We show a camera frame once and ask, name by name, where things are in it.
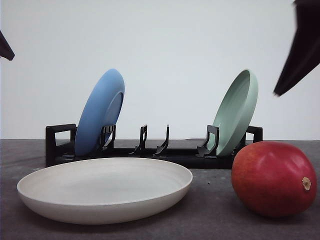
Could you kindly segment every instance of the blue plate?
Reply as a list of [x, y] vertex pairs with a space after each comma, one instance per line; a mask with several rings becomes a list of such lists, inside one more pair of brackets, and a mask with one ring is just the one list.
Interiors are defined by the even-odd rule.
[[101, 128], [116, 124], [124, 94], [124, 79], [117, 70], [108, 70], [95, 85], [83, 109], [75, 135], [75, 155], [83, 156], [99, 147]]

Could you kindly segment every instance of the dish rack handle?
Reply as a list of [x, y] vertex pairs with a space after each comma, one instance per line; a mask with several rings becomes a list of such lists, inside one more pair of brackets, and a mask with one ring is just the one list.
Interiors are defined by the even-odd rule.
[[129, 153], [130, 155], [139, 155], [146, 150], [147, 133], [148, 133], [148, 125], [146, 124], [140, 128], [139, 145], [135, 146], [134, 151]]
[[[211, 149], [208, 149], [207, 144], [210, 140], [210, 134], [214, 134], [215, 138], [214, 138], [213, 147]], [[217, 156], [218, 144], [219, 144], [219, 127], [213, 126], [213, 125], [208, 125], [206, 127], [206, 140], [205, 140], [205, 142], [203, 143], [202, 146], [198, 146], [196, 148], [198, 151], [197, 155], [200, 157], [204, 157], [204, 156], [215, 157], [215, 156]]]
[[246, 144], [246, 133], [253, 134], [253, 142], [261, 142], [263, 141], [263, 128], [258, 126], [248, 126], [245, 134], [243, 135], [240, 143], [235, 149], [235, 152], [239, 152], [242, 148], [244, 148]]

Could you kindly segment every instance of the white plate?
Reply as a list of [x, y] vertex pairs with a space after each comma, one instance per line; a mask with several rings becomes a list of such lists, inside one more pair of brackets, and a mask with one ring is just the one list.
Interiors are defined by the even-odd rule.
[[147, 158], [100, 158], [51, 166], [17, 184], [34, 212], [73, 224], [113, 224], [162, 212], [187, 193], [192, 173]]

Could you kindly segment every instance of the plate rim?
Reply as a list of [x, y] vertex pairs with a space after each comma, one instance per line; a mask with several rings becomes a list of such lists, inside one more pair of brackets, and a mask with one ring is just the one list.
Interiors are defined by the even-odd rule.
[[[179, 168], [182, 168], [182, 169], [186, 170], [186, 172], [190, 176], [190, 179], [182, 187], [178, 188], [175, 191], [166, 193], [166, 194], [162, 194], [162, 195], [154, 196], [154, 197], [143, 198], [143, 199], [138, 199], [138, 200], [134, 200], [134, 201], [118, 201], [118, 202], [109, 202], [109, 203], [59, 203], [59, 202], [54, 202], [54, 201], [44, 201], [44, 200], [36, 199], [34, 197], [29, 196], [28, 194], [23, 193], [23, 191], [21, 191], [21, 188], [20, 188], [21, 183], [23, 181], [25, 181], [25, 179], [27, 177], [29, 177], [31, 175], [34, 175], [34, 174], [37, 174], [38, 172], [47, 171], [48, 169], [51, 169], [51, 168], [62, 167], [64, 165], [70, 165], [70, 164], [81, 164], [81, 163], [92, 161], [92, 160], [116, 160], [116, 159], [148, 160], [148, 161], [162, 162], [162, 163], [166, 163], [166, 164], [169, 164], [169, 165], [175, 165], [175, 166], [178, 166]], [[63, 164], [59, 164], [59, 165], [54, 165], [54, 166], [42, 168], [40, 170], [31, 172], [28, 175], [26, 175], [23, 178], [21, 178], [18, 181], [17, 185], [16, 185], [16, 189], [17, 189], [19, 195], [23, 196], [24, 198], [28, 198], [28, 199], [30, 199], [32, 201], [37, 201], [37, 202], [41, 202], [41, 203], [45, 203], [45, 204], [59, 205], [59, 206], [69, 206], [69, 207], [97, 207], [97, 206], [116, 206], [116, 205], [123, 205], [123, 204], [134, 204], [134, 203], [141, 203], [141, 202], [150, 201], [150, 200], [154, 200], [154, 199], [160, 199], [160, 198], [163, 198], [163, 197], [166, 197], [166, 196], [169, 196], [169, 195], [172, 195], [172, 194], [175, 194], [175, 193], [178, 193], [178, 192], [182, 191], [183, 189], [189, 187], [190, 184], [192, 183], [192, 181], [193, 181], [192, 172], [188, 168], [186, 168], [186, 167], [184, 167], [184, 166], [182, 166], [180, 164], [177, 164], [175, 162], [170, 162], [170, 161], [165, 161], [165, 160], [160, 160], [160, 159], [154, 159], [154, 158], [145, 158], [145, 157], [105, 157], [105, 158], [93, 158], [93, 159], [86, 159], [86, 160], [67, 162], [67, 163], [63, 163]]]

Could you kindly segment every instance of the dish rack prong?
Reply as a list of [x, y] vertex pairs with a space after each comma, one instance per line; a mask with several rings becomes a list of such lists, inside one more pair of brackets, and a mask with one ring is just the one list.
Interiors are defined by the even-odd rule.
[[164, 142], [161, 144], [161, 146], [156, 146], [156, 153], [153, 155], [155, 156], [163, 156], [166, 153], [167, 147], [169, 145], [169, 124], [166, 125], [166, 137]]
[[139, 145], [135, 146], [134, 151], [130, 152], [130, 155], [142, 155], [146, 150], [146, 140], [147, 140], [147, 133], [148, 133], [148, 125], [143, 125], [140, 128], [140, 141]]
[[[214, 134], [214, 145], [211, 149], [207, 148], [207, 144], [210, 140], [210, 134]], [[219, 128], [217, 126], [208, 125], [206, 127], [206, 140], [202, 146], [198, 146], [196, 149], [198, 150], [199, 157], [216, 157], [217, 156], [217, 148], [219, 144]]]

